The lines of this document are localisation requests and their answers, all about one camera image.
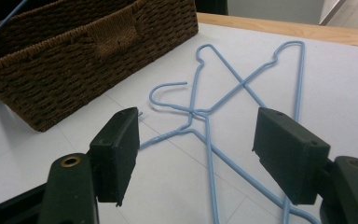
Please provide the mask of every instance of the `screw hole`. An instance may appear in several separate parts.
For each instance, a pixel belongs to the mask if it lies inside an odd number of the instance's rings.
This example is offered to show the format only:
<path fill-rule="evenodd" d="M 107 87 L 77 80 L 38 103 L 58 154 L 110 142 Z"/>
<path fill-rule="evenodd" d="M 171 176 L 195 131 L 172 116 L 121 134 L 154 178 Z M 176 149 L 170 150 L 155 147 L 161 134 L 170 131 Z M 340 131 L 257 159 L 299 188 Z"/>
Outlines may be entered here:
<path fill-rule="evenodd" d="M 79 157 L 68 157 L 61 161 L 61 166 L 65 168 L 76 166 L 80 163 L 80 161 L 81 159 Z"/>
<path fill-rule="evenodd" d="M 358 160 L 356 159 L 347 159 L 347 163 L 353 168 L 358 169 Z"/>

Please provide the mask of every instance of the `wicker basket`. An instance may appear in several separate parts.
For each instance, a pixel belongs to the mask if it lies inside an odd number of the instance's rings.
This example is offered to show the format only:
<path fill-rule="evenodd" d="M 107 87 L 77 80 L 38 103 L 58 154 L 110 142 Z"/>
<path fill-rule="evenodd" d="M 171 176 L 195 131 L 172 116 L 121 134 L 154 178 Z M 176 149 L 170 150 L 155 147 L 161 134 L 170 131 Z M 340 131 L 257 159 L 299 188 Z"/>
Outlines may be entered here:
<path fill-rule="evenodd" d="M 0 99 L 43 132 L 197 31 L 194 0 L 46 4 L 0 31 Z"/>

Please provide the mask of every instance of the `white surface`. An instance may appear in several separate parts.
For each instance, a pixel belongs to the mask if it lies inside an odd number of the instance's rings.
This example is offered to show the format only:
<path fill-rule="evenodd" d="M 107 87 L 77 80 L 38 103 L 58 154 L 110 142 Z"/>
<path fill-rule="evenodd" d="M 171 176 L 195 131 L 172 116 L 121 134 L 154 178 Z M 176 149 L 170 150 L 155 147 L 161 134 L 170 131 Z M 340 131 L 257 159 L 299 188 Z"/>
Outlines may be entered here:
<path fill-rule="evenodd" d="M 176 129 L 186 115 L 151 105 L 148 93 L 158 84 L 188 81 L 185 87 L 156 93 L 163 102 L 188 105 L 198 66 L 195 51 L 215 45 L 242 77 L 271 59 L 281 43 L 293 40 L 240 29 L 200 25 L 200 33 L 149 64 L 45 133 L 36 133 L 0 102 L 0 203 L 47 180 L 49 166 L 60 156 L 86 152 L 91 139 L 119 110 L 138 106 L 141 142 Z M 300 123 L 332 146 L 338 155 L 358 157 L 358 47 L 306 42 Z M 279 64 L 250 83 L 267 106 L 293 114 L 298 48 L 286 49 Z M 237 85 L 212 51 L 201 53 L 197 108 L 209 107 Z M 257 104 L 240 90 L 211 115 L 212 138 L 244 170 L 278 195 L 277 184 L 251 151 Z M 203 122 L 194 127 L 203 132 Z M 280 223 L 282 211 L 213 158 L 221 223 Z M 319 207 L 303 206 L 319 216 Z M 193 135 L 176 136 L 142 150 L 123 206 L 100 204 L 102 223 L 212 223 L 205 146 Z M 308 223 L 291 216 L 291 223 Z"/>

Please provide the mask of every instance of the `wooden table edge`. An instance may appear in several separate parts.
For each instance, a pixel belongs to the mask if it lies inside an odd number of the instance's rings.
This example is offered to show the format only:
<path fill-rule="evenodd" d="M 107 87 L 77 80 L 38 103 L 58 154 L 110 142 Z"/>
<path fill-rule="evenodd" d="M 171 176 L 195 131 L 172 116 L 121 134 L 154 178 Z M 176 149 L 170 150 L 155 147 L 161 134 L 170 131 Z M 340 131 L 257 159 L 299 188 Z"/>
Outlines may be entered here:
<path fill-rule="evenodd" d="M 197 13 L 201 23 L 358 46 L 358 30 Z"/>

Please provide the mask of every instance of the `wire hanger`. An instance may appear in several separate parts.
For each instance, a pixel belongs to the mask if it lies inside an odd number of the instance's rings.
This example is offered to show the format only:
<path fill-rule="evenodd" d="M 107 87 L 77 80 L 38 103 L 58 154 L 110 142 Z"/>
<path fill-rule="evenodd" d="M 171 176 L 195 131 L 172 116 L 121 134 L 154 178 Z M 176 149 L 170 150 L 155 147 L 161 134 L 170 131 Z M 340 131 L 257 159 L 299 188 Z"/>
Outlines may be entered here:
<path fill-rule="evenodd" d="M 170 86 L 178 86 L 178 85 L 185 85 L 186 82 L 176 82 L 176 83 L 167 83 L 167 84 L 161 84 L 156 86 L 150 94 L 149 94 L 149 100 L 155 104 L 160 106 L 167 106 L 171 107 L 176 110 L 184 111 L 188 113 L 188 120 L 187 123 L 180 126 L 178 129 L 173 130 L 171 132 L 159 135 L 157 137 L 154 137 L 143 144 L 141 144 L 141 149 L 148 147 L 150 145 L 156 144 L 157 142 L 160 142 L 162 140 L 168 139 L 170 137 L 176 136 L 178 134 L 186 134 L 186 133 L 193 133 L 195 134 L 201 142 L 203 142 L 207 146 L 207 157 L 208 157 L 208 167 L 209 167 L 209 181 L 210 181 L 210 190 L 211 190 L 211 197 L 212 197 L 212 208 L 213 208 L 213 222 L 215 224 L 219 223 L 219 217 L 218 217 L 218 211 L 217 211 L 217 200 L 216 200 L 216 194 L 215 194 L 215 186 L 214 186 L 214 171 L 213 171 L 213 159 L 212 159 L 212 152 L 218 156 L 222 161 L 224 161 L 228 166 L 230 166 L 237 174 L 239 174 L 242 178 L 244 178 L 246 181 L 248 181 L 253 187 L 258 189 L 264 196 L 266 196 L 268 199 L 270 199 L 273 203 L 275 203 L 277 206 L 279 206 L 283 210 L 283 219 L 282 223 L 286 224 L 288 223 L 289 219 L 289 213 L 303 217 L 307 221 L 309 221 L 312 224 L 320 224 L 320 221 L 312 216 L 311 214 L 300 210 L 296 207 L 293 207 L 290 204 L 290 200 L 285 197 L 284 200 L 281 200 L 278 196 L 274 195 L 271 191 L 269 191 L 266 187 L 264 187 L 262 184 L 260 184 L 257 180 L 255 180 L 253 177 L 251 177 L 249 174 L 247 174 L 244 170 L 240 168 L 234 161 L 232 161 L 229 157 L 227 157 L 221 150 L 219 150 L 216 146 L 212 144 L 211 140 L 211 134 L 210 134 L 210 122 L 209 122 L 209 114 L 213 113 L 215 109 L 217 109 L 219 106 L 221 106 L 224 102 L 226 102 L 236 91 L 238 91 L 241 88 L 245 88 L 251 96 L 254 98 L 257 103 L 262 106 L 266 107 L 266 105 L 261 101 L 261 99 L 255 94 L 255 92 L 249 87 L 248 82 L 261 74 L 264 70 L 267 68 L 270 68 L 272 65 L 274 65 L 278 61 L 278 55 L 279 53 L 293 45 L 299 45 L 301 47 L 300 52 L 300 61 L 298 66 L 298 82 L 297 82 L 297 90 L 296 90 L 296 106 L 295 106 L 295 121 L 298 121 L 299 117 L 299 108 L 300 108 L 300 102 L 301 102 L 301 89 L 302 89 L 302 77 L 303 77 L 303 70 L 304 70 L 304 51 L 305 51 L 305 44 L 302 41 L 289 41 L 286 43 L 283 43 L 280 45 L 273 54 L 272 61 L 268 63 L 264 63 L 259 68 L 257 68 L 250 76 L 248 76 L 246 79 L 242 79 L 241 76 L 234 70 L 234 68 L 228 63 L 228 61 L 220 54 L 220 52 L 213 46 L 213 45 L 203 45 L 200 46 L 197 49 L 196 58 L 197 61 L 200 63 L 200 65 L 197 67 L 196 74 L 194 76 L 193 81 L 193 88 L 191 91 L 191 98 L 190 98 L 190 106 L 185 107 L 181 105 L 174 105 L 174 104 L 167 104 L 158 102 L 153 98 L 153 94 L 155 91 L 159 90 L 163 87 L 170 87 Z M 221 100 L 219 100 L 215 105 L 208 109 L 196 109 L 195 104 L 195 96 L 196 96 L 196 90 L 198 86 L 198 80 L 200 75 L 200 70 L 205 65 L 205 61 L 202 60 L 200 57 L 200 51 L 204 48 L 211 48 L 214 53 L 219 57 L 219 59 L 225 64 L 225 66 L 228 68 L 228 70 L 231 72 L 232 75 L 240 82 L 236 87 L 234 87 L 229 93 L 227 93 Z M 206 136 L 203 136 L 199 131 L 195 129 L 189 128 L 192 124 L 192 120 L 194 117 L 201 117 L 205 121 L 205 128 L 206 128 Z"/>
<path fill-rule="evenodd" d="M 0 29 L 4 26 L 10 18 L 14 16 L 24 5 L 27 3 L 28 0 L 22 0 L 1 22 L 0 22 Z"/>

